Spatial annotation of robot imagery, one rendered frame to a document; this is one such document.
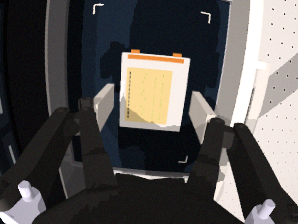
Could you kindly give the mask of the grey flat base plate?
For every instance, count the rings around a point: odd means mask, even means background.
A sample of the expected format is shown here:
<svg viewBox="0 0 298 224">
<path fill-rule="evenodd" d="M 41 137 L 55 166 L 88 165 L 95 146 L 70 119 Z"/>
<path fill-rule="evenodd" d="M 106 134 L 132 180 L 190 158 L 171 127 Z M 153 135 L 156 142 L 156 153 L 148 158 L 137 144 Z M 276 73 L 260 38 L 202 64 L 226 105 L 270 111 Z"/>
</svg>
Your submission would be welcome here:
<svg viewBox="0 0 298 224">
<path fill-rule="evenodd" d="M 298 205 L 298 0 L 264 0 L 258 60 L 271 63 L 254 138 Z M 216 202 L 245 222 L 229 166 Z"/>
</svg>

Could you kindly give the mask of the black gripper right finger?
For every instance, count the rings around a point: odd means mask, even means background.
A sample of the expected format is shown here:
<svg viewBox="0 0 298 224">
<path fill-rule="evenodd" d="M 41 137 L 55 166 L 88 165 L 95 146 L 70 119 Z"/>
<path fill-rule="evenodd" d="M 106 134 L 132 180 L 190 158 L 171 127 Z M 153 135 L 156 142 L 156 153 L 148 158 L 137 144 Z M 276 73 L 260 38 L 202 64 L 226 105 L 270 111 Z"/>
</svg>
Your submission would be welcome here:
<svg viewBox="0 0 298 224">
<path fill-rule="evenodd" d="M 200 92 L 195 91 L 192 91 L 189 116 L 202 146 L 170 224 L 208 224 L 222 148 L 229 159 L 244 223 L 298 224 L 298 205 L 281 187 L 247 125 L 239 122 L 233 127 L 225 125 Z"/>
</svg>

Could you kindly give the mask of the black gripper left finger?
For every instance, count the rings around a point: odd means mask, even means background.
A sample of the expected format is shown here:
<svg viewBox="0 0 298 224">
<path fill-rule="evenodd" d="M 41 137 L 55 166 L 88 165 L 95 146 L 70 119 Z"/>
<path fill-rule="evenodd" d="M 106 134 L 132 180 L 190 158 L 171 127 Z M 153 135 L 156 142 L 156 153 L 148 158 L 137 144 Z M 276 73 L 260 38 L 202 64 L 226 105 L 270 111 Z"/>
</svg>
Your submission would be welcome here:
<svg viewBox="0 0 298 224">
<path fill-rule="evenodd" d="M 94 98 L 79 98 L 78 107 L 75 113 L 67 107 L 55 109 L 14 166 L 0 176 L 0 218 L 5 224 L 32 224 L 46 211 L 45 203 L 75 135 L 81 140 L 92 224 L 128 224 L 128 206 L 100 134 L 114 107 L 114 84 L 107 83 Z"/>
</svg>

